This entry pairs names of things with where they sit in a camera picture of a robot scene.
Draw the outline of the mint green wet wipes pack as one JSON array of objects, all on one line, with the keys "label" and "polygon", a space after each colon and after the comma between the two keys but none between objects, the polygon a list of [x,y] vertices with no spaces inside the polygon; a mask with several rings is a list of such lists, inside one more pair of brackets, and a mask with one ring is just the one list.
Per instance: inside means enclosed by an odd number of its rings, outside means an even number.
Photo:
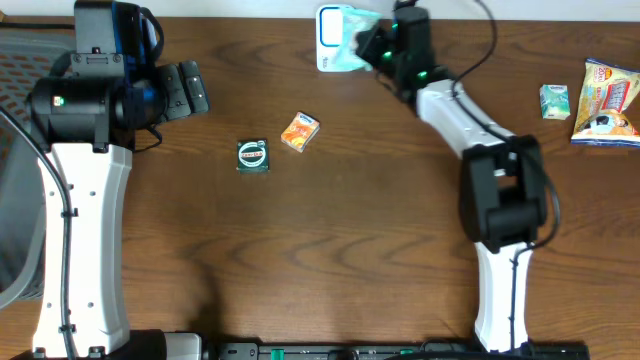
[{"label": "mint green wet wipes pack", "polygon": [[352,72],[356,70],[371,71],[373,67],[356,54],[358,46],[363,40],[358,40],[358,35],[363,35],[382,18],[382,14],[353,7],[341,6],[341,36],[338,48],[329,58],[332,72]]}]

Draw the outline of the green Zam-Buk box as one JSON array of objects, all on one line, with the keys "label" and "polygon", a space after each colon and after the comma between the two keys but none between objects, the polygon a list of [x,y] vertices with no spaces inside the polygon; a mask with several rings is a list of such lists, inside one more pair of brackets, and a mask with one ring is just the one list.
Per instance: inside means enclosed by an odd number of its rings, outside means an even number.
[{"label": "green Zam-Buk box", "polygon": [[266,173],[270,170],[269,147],[266,139],[243,140],[237,143],[237,171]]}]

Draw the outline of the orange Kleenex tissue pack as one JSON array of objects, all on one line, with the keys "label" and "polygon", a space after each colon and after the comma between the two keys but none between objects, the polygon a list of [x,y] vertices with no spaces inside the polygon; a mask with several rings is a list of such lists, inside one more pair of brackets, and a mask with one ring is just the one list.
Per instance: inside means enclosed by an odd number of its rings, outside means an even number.
[{"label": "orange Kleenex tissue pack", "polygon": [[303,112],[298,112],[291,123],[282,132],[281,141],[302,153],[309,142],[320,130],[320,122]]}]

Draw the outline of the teal Kleenex tissue pack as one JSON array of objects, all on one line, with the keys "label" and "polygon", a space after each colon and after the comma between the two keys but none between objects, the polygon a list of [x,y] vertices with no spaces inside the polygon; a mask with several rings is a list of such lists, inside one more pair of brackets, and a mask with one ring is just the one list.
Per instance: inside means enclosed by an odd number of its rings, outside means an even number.
[{"label": "teal Kleenex tissue pack", "polygon": [[542,85],[539,90],[539,96],[543,119],[566,120],[570,116],[567,85]]}]

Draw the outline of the cream yellow snack bag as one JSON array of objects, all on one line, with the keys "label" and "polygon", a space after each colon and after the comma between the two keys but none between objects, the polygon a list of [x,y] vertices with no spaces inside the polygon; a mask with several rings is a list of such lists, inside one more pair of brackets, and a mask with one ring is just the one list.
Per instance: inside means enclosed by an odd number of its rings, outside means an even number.
[{"label": "cream yellow snack bag", "polygon": [[625,115],[638,95],[638,70],[587,58],[570,142],[638,148],[639,128]]}]

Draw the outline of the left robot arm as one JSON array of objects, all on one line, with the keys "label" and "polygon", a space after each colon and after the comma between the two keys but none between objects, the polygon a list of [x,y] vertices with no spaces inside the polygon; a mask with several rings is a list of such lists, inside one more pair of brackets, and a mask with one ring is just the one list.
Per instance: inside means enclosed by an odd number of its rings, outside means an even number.
[{"label": "left robot arm", "polygon": [[71,71],[38,80],[28,103],[45,191],[44,293],[30,359],[205,359],[193,332],[134,330],[122,286],[124,197],[136,133],[205,113],[197,64],[160,65],[150,10],[74,6]]}]

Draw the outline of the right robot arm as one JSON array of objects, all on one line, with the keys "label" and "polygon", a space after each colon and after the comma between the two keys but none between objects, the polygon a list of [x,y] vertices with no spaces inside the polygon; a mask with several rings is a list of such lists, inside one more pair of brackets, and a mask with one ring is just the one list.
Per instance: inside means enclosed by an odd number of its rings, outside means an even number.
[{"label": "right robot arm", "polygon": [[430,125],[460,160],[458,211],[479,269],[475,338],[482,352],[527,356],[526,282],[551,186],[538,141],[494,122],[468,96],[461,76],[438,63],[429,12],[394,5],[393,24],[357,33],[355,53],[393,83],[395,96]]}]

